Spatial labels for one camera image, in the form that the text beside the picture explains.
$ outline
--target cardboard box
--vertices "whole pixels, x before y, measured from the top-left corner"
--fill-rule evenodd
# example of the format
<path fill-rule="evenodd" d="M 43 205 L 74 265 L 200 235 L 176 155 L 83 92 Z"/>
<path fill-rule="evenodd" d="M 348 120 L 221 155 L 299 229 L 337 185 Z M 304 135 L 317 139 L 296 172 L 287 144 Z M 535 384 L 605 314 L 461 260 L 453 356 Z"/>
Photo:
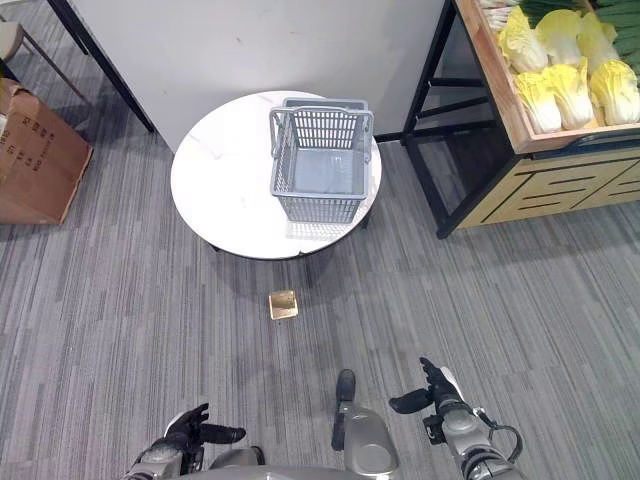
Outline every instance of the cardboard box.
<path fill-rule="evenodd" d="M 0 223 L 62 223 L 93 151 L 23 86 L 0 79 Z"/>

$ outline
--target wooden display shelf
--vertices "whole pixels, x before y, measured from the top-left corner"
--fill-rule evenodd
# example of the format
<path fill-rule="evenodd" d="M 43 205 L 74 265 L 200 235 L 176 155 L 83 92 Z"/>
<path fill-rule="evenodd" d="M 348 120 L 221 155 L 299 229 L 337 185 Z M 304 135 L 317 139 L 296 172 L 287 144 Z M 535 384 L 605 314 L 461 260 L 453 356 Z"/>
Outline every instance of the wooden display shelf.
<path fill-rule="evenodd" d="M 481 78 L 437 76 L 438 64 L 458 16 Z M 424 109 L 429 89 L 484 87 L 485 97 Z M 432 118 L 489 102 L 494 120 L 417 128 Z M 477 0 L 445 0 L 411 109 L 400 134 L 436 219 L 437 235 L 457 228 L 640 200 L 640 124 L 534 133 L 514 76 Z M 432 167 L 419 149 L 421 138 L 444 135 L 466 196 L 447 209 Z M 487 147 L 492 155 L 483 154 Z"/>
<path fill-rule="evenodd" d="M 536 134 L 518 94 L 513 74 L 507 66 L 489 23 L 477 0 L 455 0 L 460 18 L 467 30 L 476 58 L 504 124 L 513 151 L 517 154 L 556 150 L 586 135 L 623 132 L 640 128 L 640 123 L 600 126 L 594 120 L 580 130 L 563 130 Z"/>

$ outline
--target chair leg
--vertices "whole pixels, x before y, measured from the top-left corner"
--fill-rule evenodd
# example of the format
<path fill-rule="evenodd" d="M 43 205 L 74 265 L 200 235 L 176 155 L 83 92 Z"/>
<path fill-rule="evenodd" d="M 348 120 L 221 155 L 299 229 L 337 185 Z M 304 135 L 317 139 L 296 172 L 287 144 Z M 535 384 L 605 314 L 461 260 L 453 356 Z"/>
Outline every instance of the chair leg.
<path fill-rule="evenodd" d="M 38 45 L 38 44 L 35 42 L 35 40 L 34 40 L 33 38 L 31 38 L 31 35 L 29 35 L 29 34 L 28 34 L 24 29 L 23 29 L 23 33 L 24 33 L 24 37 L 25 37 L 25 39 L 26 39 L 26 40 L 27 40 L 27 41 L 28 41 L 28 42 L 33 46 L 33 48 L 35 48 L 35 49 L 36 49 L 36 51 L 37 51 L 37 52 L 42 56 L 42 58 L 44 58 L 44 59 L 46 60 L 46 62 L 47 62 L 49 65 L 51 65 L 51 68 L 53 68 L 53 69 L 56 71 L 56 73 L 57 73 L 58 75 L 60 75 L 60 78 L 62 78 L 62 80 L 64 80 L 64 82 L 65 82 L 67 85 L 69 85 L 69 88 L 70 88 L 71 90 L 73 90 L 73 91 L 74 91 L 74 93 L 75 93 L 76 95 L 78 95 L 78 96 L 79 96 L 79 97 L 80 97 L 80 98 L 81 98 L 85 103 L 89 104 L 89 100 L 87 100 L 87 99 L 85 98 L 85 96 L 80 92 L 80 90 L 78 90 L 78 89 L 76 88 L 76 86 L 75 86 L 73 83 L 71 83 L 71 80 L 69 80 L 69 79 L 67 78 L 67 76 L 66 76 L 64 73 L 62 73 L 62 71 L 61 71 L 61 70 L 58 68 L 58 66 L 53 62 L 53 60 L 51 60 L 51 58 L 49 58 L 49 56 L 45 53 L 45 51 L 44 51 L 44 50 L 42 50 L 42 48 L 40 48 L 40 45 Z"/>
<path fill-rule="evenodd" d="M 27 52 L 33 55 L 33 50 L 31 50 L 31 47 L 24 41 L 24 37 L 22 38 L 22 46 L 27 50 Z"/>

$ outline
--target gray carpet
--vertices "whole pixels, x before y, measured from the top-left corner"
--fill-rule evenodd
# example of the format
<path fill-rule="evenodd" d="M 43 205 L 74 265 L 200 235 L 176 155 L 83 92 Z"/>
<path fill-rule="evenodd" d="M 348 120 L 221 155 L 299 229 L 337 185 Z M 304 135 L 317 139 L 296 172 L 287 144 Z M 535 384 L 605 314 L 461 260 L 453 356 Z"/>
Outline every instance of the gray carpet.
<path fill-rule="evenodd" d="M 96 150 L 63 226 L 0 226 L 0 478 L 118 478 L 203 401 L 269 463 L 340 466 L 333 390 L 350 367 L 357 398 L 389 423 L 401 477 L 456 479 L 422 417 L 386 403 L 422 385 L 421 354 L 522 431 L 532 479 L 640 478 L 640 204 L 439 241 L 408 158 L 387 144 L 367 230 L 286 262 L 216 254 L 173 207 L 169 149 L 48 6 L 0 13 L 96 105 L 26 52 L 11 64 Z M 301 312 L 276 323 L 267 295 L 283 288 Z"/>

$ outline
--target round white table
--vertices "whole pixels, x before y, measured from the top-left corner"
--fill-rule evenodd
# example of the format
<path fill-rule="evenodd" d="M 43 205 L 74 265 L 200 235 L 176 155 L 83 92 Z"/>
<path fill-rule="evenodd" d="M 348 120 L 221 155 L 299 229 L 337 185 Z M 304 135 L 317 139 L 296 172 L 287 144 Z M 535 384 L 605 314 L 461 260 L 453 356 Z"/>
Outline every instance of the round white table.
<path fill-rule="evenodd" d="M 353 230 L 369 212 L 382 175 L 380 151 L 371 148 L 369 192 L 353 222 L 291 222 L 271 195 L 273 158 L 269 112 L 304 92 L 248 95 L 215 109 L 182 140 L 171 167 L 171 193 L 186 224 L 215 248 L 258 259 L 283 259 L 321 250 Z"/>

